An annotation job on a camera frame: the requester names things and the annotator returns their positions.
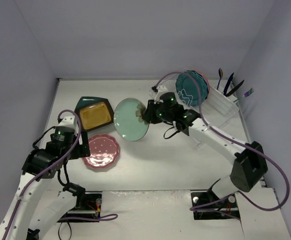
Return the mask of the red plate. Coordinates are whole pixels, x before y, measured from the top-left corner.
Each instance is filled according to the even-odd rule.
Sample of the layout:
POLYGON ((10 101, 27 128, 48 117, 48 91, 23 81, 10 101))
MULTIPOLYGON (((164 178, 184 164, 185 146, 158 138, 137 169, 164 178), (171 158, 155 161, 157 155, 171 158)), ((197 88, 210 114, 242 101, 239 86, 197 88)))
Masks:
POLYGON ((90 155, 83 157, 84 165, 93 171, 107 171, 120 157, 120 145, 106 133, 95 134, 88 138, 90 155))

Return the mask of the teal embossed plate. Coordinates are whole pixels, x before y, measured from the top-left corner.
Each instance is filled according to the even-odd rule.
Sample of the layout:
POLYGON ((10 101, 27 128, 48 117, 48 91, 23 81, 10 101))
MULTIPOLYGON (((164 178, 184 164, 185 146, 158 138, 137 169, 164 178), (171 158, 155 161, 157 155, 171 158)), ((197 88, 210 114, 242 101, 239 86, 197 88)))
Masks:
POLYGON ((197 86, 200 90, 200 86, 197 84, 192 70, 187 70, 179 74, 175 82, 175 89, 179 98, 186 105, 192 107, 199 106, 199 91, 197 86))

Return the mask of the yellow square plate black rim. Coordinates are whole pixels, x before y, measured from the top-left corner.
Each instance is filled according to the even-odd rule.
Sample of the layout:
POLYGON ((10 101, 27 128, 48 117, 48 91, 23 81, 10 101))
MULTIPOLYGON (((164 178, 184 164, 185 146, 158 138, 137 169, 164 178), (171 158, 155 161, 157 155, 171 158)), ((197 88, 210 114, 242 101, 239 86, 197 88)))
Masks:
POLYGON ((114 112, 106 100, 91 102, 78 110, 82 128, 93 131, 113 123, 114 112))

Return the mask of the light green flower plate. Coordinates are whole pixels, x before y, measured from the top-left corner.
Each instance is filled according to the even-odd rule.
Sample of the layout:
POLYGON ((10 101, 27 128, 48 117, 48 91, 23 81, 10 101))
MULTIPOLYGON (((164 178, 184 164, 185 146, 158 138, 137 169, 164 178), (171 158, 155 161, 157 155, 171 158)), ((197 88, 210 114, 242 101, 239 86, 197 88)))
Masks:
POLYGON ((145 105, 136 98, 126 98, 117 105, 113 123, 120 137, 135 142, 146 135, 149 124, 142 118, 145 110, 145 105))

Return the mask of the blue polka dot plate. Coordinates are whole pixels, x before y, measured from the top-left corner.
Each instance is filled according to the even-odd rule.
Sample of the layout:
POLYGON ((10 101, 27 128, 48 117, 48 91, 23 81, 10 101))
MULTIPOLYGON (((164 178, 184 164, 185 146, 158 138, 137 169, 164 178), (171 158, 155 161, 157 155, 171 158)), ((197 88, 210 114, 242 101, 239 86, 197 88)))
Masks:
POLYGON ((210 92, 209 81, 202 72, 197 71, 197 70, 193 70, 192 72, 195 76, 195 80, 197 84, 199 85, 201 101, 203 102, 207 99, 210 92))

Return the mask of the pink polka dot plate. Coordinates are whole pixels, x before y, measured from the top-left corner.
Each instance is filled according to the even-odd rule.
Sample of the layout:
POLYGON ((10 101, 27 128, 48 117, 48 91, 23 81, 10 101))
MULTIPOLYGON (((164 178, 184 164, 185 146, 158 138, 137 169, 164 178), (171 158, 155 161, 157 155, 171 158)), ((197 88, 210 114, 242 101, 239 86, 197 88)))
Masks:
POLYGON ((207 89, 210 90, 210 84, 209 84, 208 78, 205 76, 205 74, 199 70, 197 70, 196 72, 202 76, 202 78, 205 82, 205 85, 207 86, 207 89))

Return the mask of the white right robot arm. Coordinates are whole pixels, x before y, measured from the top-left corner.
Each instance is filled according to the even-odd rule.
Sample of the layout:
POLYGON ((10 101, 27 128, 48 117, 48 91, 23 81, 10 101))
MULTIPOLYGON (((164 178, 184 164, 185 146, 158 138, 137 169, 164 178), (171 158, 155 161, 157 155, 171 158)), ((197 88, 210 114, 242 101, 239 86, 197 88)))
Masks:
POLYGON ((213 127, 200 113, 179 104, 173 92, 162 94, 158 101, 149 100, 147 106, 138 104, 135 115, 147 124, 171 124, 177 133, 208 145, 229 161, 231 173, 217 180, 206 194, 212 206, 220 205, 226 196, 237 191, 248 193, 268 171, 258 142, 249 144, 213 127))

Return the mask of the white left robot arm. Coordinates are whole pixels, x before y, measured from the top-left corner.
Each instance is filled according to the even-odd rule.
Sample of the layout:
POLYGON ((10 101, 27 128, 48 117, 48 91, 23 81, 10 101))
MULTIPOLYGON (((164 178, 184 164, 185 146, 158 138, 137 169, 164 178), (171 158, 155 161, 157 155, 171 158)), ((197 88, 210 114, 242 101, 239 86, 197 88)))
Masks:
POLYGON ((34 214, 64 162, 88 156, 88 148, 87 133, 79 123, 61 123, 44 149, 34 149, 28 155, 18 189, 0 224, 0 240, 41 240, 66 212, 84 207, 86 190, 70 182, 49 206, 34 214))

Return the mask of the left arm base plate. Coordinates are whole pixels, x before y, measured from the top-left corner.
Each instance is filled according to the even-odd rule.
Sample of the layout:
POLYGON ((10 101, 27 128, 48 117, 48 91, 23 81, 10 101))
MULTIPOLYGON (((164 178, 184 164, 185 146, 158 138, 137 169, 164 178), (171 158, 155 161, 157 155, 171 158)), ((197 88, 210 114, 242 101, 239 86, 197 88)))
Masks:
POLYGON ((89 223, 87 219, 101 216, 102 192, 88 191, 75 207, 66 212, 58 223, 89 223))

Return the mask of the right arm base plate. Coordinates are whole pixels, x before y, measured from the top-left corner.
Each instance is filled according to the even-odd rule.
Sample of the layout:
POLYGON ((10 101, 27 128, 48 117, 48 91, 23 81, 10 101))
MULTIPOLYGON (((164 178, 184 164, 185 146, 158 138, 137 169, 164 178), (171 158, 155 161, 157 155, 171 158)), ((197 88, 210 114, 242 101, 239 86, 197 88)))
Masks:
POLYGON ((192 191, 190 198, 192 208, 198 207, 191 210, 195 221, 241 219, 234 194, 224 200, 217 200, 206 191, 192 191))

